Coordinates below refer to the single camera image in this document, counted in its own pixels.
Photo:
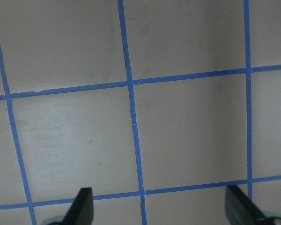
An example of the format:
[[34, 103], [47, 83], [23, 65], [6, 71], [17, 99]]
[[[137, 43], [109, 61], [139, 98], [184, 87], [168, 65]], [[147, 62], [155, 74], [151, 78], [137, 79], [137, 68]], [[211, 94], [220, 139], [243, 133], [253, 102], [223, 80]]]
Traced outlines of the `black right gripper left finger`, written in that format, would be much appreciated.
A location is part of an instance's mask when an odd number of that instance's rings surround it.
[[78, 192], [61, 225], [91, 225], [94, 218], [92, 188], [83, 187]]

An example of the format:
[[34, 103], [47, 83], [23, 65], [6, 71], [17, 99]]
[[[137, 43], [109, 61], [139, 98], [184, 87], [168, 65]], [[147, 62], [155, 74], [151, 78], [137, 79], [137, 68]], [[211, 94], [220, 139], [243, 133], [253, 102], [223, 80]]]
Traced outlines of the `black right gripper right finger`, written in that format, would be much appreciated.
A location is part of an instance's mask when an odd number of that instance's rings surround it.
[[225, 188], [225, 216], [231, 225], [264, 225], [266, 216], [236, 185]]

